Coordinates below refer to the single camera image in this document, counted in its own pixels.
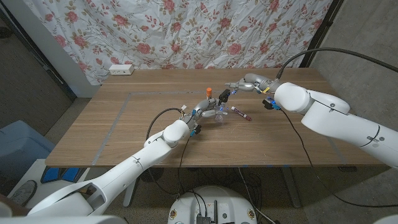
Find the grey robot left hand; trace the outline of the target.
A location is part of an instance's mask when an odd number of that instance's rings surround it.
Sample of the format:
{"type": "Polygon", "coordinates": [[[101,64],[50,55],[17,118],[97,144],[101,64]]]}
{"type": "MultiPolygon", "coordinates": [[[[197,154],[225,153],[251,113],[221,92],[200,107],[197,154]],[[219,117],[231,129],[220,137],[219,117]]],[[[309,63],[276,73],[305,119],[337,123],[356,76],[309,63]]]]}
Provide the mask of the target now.
{"type": "Polygon", "coordinates": [[[225,103],[220,103],[219,99],[212,98],[199,102],[190,113],[185,114],[182,120],[188,125],[189,129],[195,128],[200,118],[209,118],[212,116],[224,116],[228,111],[225,103]]]}

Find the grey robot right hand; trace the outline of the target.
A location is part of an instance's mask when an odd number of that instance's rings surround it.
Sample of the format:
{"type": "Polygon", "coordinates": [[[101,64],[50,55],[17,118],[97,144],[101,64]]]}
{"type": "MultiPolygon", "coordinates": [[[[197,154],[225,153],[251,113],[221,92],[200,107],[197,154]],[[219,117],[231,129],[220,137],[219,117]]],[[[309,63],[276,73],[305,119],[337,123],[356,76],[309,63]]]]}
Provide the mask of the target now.
{"type": "Polygon", "coordinates": [[[226,88],[231,88],[236,91],[252,92],[256,91],[259,94],[267,94],[275,92],[280,87],[278,80],[272,80],[254,73],[247,73],[236,83],[225,83],[226,88]]]}

